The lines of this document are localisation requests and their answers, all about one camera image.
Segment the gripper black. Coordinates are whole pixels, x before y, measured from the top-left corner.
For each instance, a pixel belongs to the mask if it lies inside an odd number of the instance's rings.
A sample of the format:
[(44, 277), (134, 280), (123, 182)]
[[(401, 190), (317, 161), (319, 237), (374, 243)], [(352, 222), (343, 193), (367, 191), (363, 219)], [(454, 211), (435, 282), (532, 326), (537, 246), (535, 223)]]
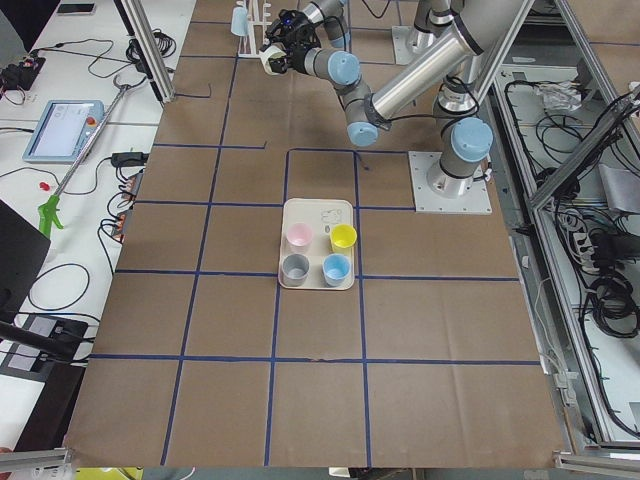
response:
[(270, 57), (271, 71), (288, 71), (289, 68), (305, 75), (315, 75), (314, 62), (320, 53), (320, 40), (316, 34), (301, 34), (290, 49), (289, 55)]
[(287, 50), (301, 34), (315, 34), (314, 24), (299, 10), (281, 10), (277, 19), (267, 28), (267, 47)]

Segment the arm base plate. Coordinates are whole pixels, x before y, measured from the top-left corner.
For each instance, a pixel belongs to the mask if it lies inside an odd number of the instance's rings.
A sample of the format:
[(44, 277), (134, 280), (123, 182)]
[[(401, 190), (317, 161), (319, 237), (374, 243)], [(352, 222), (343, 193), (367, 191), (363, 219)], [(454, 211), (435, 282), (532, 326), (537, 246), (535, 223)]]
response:
[(489, 215), (487, 182), (480, 166), (471, 177), (448, 176), (440, 165), (440, 152), (409, 151), (410, 176), (417, 213)]
[(417, 39), (415, 29), (412, 26), (392, 26), (391, 37), (393, 41), (394, 59), (396, 65), (408, 65), (416, 56)]

